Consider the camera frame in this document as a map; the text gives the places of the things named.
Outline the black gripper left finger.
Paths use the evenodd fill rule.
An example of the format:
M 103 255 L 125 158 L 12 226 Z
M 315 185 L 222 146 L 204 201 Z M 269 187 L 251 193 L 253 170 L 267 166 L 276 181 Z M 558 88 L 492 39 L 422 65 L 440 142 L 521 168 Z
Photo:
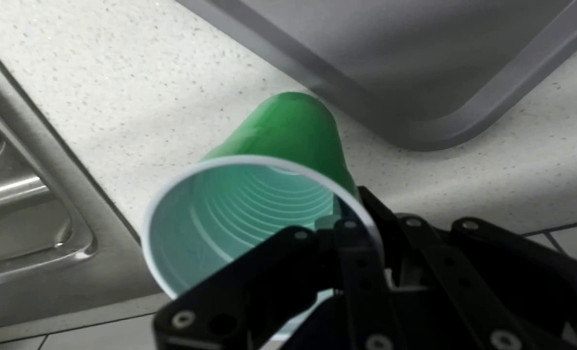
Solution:
M 181 294 L 154 317 L 158 350 L 261 350 L 290 319 L 280 350 L 393 350 L 383 263 L 366 228 L 290 226 Z

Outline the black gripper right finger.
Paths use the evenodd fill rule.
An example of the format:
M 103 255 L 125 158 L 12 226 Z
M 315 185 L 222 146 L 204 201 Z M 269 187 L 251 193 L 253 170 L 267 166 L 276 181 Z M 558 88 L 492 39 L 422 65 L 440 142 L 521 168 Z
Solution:
M 449 232 L 397 216 L 370 189 L 360 197 L 375 220 L 395 286 L 438 286 L 488 335 L 509 333 L 523 349 L 564 347 L 577 335 L 577 261 L 478 218 Z

